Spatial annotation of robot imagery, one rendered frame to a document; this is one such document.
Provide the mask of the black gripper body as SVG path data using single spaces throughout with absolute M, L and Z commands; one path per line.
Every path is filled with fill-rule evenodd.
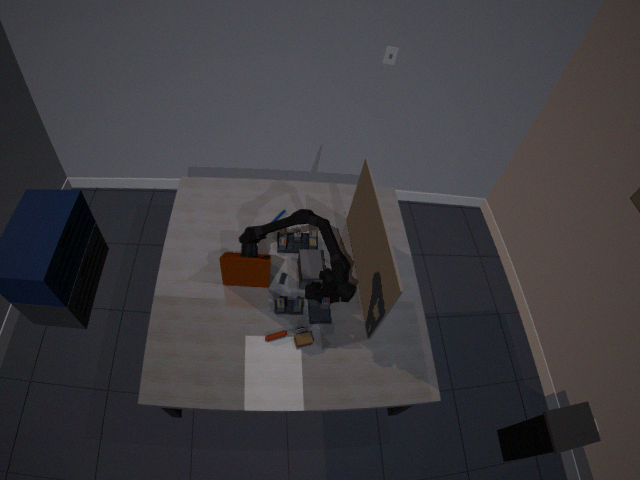
M 324 284 L 322 286 L 322 289 L 315 290 L 315 285 L 306 285 L 305 286 L 305 298 L 306 299 L 314 299 L 314 298 L 321 298 L 322 297 L 328 297 L 328 298 L 340 298 L 340 296 L 338 294 L 336 294 L 336 290 L 334 291 L 329 291 L 324 287 Z

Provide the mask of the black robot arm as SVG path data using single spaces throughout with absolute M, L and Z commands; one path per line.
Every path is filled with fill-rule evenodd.
M 336 294 L 346 302 L 349 302 L 357 290 L 357 287 L 348 282 L 351 265 L 339 248 L 329 220 L 314 214 L 312 210 L 299 209 L 289 217 L 265 225 L 245 228 L 244 233 L 239 238 L 241 243 L 240 257 L 257 257 L 257 243 L 262 239 L 266 239 L 266 234 L 299 224 L 310 224 L 319 228 L 330 254 L 330 264 L 332 268 L 332 271 L 328 268 L 320 271 L 319 279 L 323 280 L 322 286 L 324 284 L 327 290 L 336 290 Z

